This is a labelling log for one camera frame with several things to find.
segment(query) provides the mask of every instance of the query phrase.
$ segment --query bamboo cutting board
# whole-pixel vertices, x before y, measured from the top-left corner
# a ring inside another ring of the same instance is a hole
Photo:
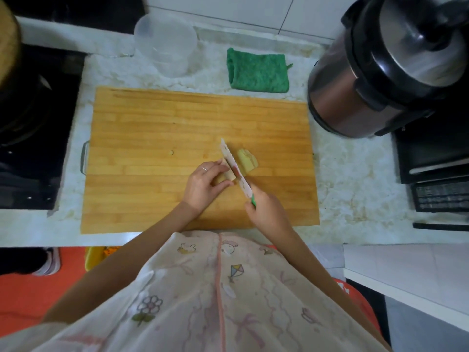
[[[259,161],[247,179],[280,199],[294,226],[319,224],[305,103],[174,91],[96,91],[81,232],[138,232],[181,201],[187,177],[221,158],[224,138]],[[239,185],[189,229],[252,227]]]

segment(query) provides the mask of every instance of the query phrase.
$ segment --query white countertop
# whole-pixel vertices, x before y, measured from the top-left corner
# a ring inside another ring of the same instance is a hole
[[[60,28],[61,25],[55,24],[54,27]],[[138,234],[80,234],[85,188],[85,176],[80,173],[80,154],[83,143],[90,139],[93,101],[98,85],[306,100],[306,82],[321,53],[320,47],[284,36],[228,31],[213,26],[208,26],[208,30],[198,29],[197,32],[199,39],[205,40],[199,41],[189,75],[178,79],[160,76],[153,65],[138,52],[132,57],[122,56],[123,52],[117,52],[117,58],[99,54],[86,58],[64,163],[62,187],[56,205],[58,208],[50,212],[0,210],[0,246],[122,245]],[[99,43],[96,43],[96,39],[103,38],[102,44],[111,49],[118,48],[113,45],[115,42],[124,44],[126,49],[128,35],[122,37],[125,41],[119,40],[116,34],[108,38],[106,33],[97,31],[92,41],[96,45]],[[80,41],[86,42],[86,37],[82,37]],[[35,44],[38,42],[40,41],[35,37]],[[51,46],[50,39],[44,44]],[[241,47],[240,44],[252,44],[256,49]],[[230,46],[252,53],[285,52],[287,64],[294,64],[288,71],[290,91],[287,94],[266,94],[231,89],[226,70],[226,50]],[[80,50],[80,45],[75,44],[74,47],[74,50]],[[107,55],[109,52],[97,53]],[[312,118],[310,130],[321,224],[296,227],[306,243],[469,242],[469,234],[465,232],[412,228],[415,220],[462,222],[463,217],[413,211],[407,187],[398,181],[390,135],[345,139],[326,132]],[[262,239],[257,230],[234,231]]]

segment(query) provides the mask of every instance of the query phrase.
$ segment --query green dish towel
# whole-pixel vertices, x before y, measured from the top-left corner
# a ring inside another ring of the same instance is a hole
[[[290,88],[284,54],[256,55],[228,49],[226,66],[231,88],[261,92],[287,92]]]

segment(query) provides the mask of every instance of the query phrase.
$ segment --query clear plastic cup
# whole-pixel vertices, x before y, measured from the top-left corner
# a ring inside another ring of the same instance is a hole
[[[146,14],[134,29],[135,47],[168,77],[185,75],[188,59],[197,46],[192,26],[167,14]]]

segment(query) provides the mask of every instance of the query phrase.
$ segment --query cutting board handle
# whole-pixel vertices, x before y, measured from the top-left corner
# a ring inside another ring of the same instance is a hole
[[[88,167],[88,153],[90,152],[90,141],[83,143],[82,154],[80,156],[80,172],[86,175],[86,168]]]

